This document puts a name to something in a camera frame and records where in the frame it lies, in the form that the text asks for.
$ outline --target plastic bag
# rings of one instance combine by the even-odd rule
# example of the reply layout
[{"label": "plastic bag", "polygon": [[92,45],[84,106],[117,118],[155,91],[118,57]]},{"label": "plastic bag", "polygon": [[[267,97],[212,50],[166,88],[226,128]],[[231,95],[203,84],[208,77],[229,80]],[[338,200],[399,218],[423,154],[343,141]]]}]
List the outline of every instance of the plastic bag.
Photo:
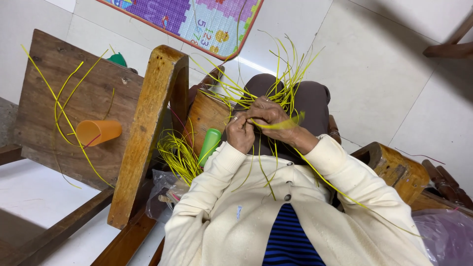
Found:
[{"label": "plastic bag", "polygon": [[431,209],[413,212],[412,219],[433,265],[473,265],[472,218],[459,211]]},{"label": "plastic bag", "polygon": [[153,169],[153,183],[154,187],[146,203],[146,215],[153,219],[158,219],[162,212],[162,203],[158,200],[160,195],[166,195],[176,204],[189,191],[189,186],[179,180],[172,172]]}]

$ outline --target brown pants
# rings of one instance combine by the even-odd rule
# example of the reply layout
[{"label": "brown pants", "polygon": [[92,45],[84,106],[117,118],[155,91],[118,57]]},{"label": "brown pants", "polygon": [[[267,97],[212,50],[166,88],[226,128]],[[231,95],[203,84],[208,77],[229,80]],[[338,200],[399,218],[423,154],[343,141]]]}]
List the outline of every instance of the brown pants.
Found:
[{"label": "brown pants", "polygon": [[[247,90],[255,96],[266,95],[268,90],[274,86],[276,77],[271,74],[259,74],[250,79],[246,84]],[[284,88],[284,84],[278,84],[278,91]],[[305,111],[306,118],[300,126],[309,130],[314,136],[327,134],[328,128],[328,103],[330,102],[330,92],[326,86],[315,81],[303,81],[299,83],[299,88],[294,96],[294,107],[298,112]],[[233,115],[243,109],[237,104]],[[272,151],[268,141],[268,137],[262,135],[258,129],[255,129],[254,154],[272,156]],[[227,134],[224,132],[222,141],[227,140]],[[277,145],[278,158],[290,160],[295,164],[306,164],[297,154],[297,152],[289,145],[278,142]]]}]

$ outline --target person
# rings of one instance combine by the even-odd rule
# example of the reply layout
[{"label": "person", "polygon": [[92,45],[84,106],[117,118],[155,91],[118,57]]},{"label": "person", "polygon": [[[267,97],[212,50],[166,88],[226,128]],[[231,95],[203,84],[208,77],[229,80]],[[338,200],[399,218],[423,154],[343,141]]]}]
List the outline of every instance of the person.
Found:
[{"label": "person", "polygon": [[[160,265],[431,265],[410,207],[326,134],[327,87],[313,81],[295,86],[294,112],[306,112],[300,125],[254,130],[250,118],[259,125],[289,119],[264,96],[275,83],[274,76],[260,74],[246,84],[250,93],[263,96],[230,119],[224,142],[174,207]],[[280,91],[284,85],[276,86]],[[277,157],[270,139],[279,141]],[[332,191],[316,181],[294,148],[370,210],[340,194],[344,213],[331,206]]]}]

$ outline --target foam play mat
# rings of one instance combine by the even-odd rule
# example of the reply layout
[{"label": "foam play mat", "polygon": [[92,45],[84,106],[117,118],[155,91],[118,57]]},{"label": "foam play mat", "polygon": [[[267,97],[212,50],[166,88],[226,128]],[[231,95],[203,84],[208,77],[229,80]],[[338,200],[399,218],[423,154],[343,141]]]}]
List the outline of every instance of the foam play mat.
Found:
[{"label": "foam play mat", "polygon": [[97,0],[221,60],[238,54],[263,0]]}]

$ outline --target red mat border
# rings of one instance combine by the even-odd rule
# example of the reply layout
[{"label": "red mat border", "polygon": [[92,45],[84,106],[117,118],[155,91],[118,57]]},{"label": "red mat border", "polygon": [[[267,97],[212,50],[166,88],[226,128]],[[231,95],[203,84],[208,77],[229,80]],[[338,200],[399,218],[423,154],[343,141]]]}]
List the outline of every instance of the red mat border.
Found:
[{"label": "red mat border", "polygon": [[99,1],[99,2],[101,2],[101,3],[103,3],[103,4],[105,4],[105,5],[107,5],[107,6],[109,6],[109,7],[112,7],[112,8],[114,8],[114,9],[116,9],[116,10],[122,12],[123,14],[126,14],[126,15],[128,15],[128,16],[130,16],[130,17],[136,19],[136,20],[139,20],[139,21],[141,21],[141,22],[143,22],[143,23],[145,23],[145,24],[148,24],[148,25],[150,25],[151,27],[153,27],[153,28],[155,28],[155,29],[157,29],[157,30],[159,30],[159,31],[162,31],[162,32],[166,33],[167,35],[171,35],[172,37],[174,37],[174,38],[176,38],[176,39],[179,39],[179,40],[185,42],[186,44],[188,44],[188,45],[190,45],[190,46],[192,46],[192,47],[195,47],[195,48],[201,50],[202,52],[205,52],[205,53],[207,53],[207,54],[210,54],[211,56],[216,57],[216,58],[218,58],[218,59],[220,59],[220,60],[222,60],[222,61],[227,61],[227,60],[230,60],[230,59],[234,58],[235,56],[237,56],[237,55],[240,53],[241,49],[243,48],[243,45],[245,44],[246,38],[248,37],[248,34],[250,33],[251,28],[253,27],[254,20],[256,19],[256,17],[258,16],[258,13],[260,12],[260,8],[261,8],[261,6],[263,5],[263,1],[264,1],[264,0],[261,0],[260,5],[258,6],[258,8],[256,9],[256,11],[254,12],[253,19],[251,20],[250,26],[249,26],[248,29],[246,30],[245,36],[243,37],[243,40],[241,41],[240,46],[238,47],[238,49],[236,50],[236,52],[232,53],[232,54],[229,55],[229,56],[221,56],[221,55],[218,55],[218,54],[216,54],[216,53],[213,53],[213,52],[211,52],[211,51],[209,51],[209,50],[203,49],[203,48],[199,47],[198,45],[196,46],[195,44],[193,44],[193,43],[191,43],[191,42],[189,42],[189,41],[187,41],[187,40],[181,38],[180,36],[177,36],[176,34],[174,34],[174,33],[172,33],[172,32],[169,32],[169,31],[167,31],[167,30],[164,30],[163,28],[160,28],[160,27],[154,25],[153,23],[151,23],[151,22],[149,22],[149,21],[147,21],[147,20],[145,20],[145,19],[143,19],[143,18],[141,18],[141,17],[138,17],[137,15],[132,14],[132,13],[130,13],[130,12],[128,12],[128,11],[126,11],[126,10],[124,10],[124,9],[122,9],[122,8],[120,8],[120,7],[118,7],[118,6],[114,5],[114,4],[112,4],[112,3],[110,3],[110,2],[106,2],[105,0],[97,0],[97,1]]}]

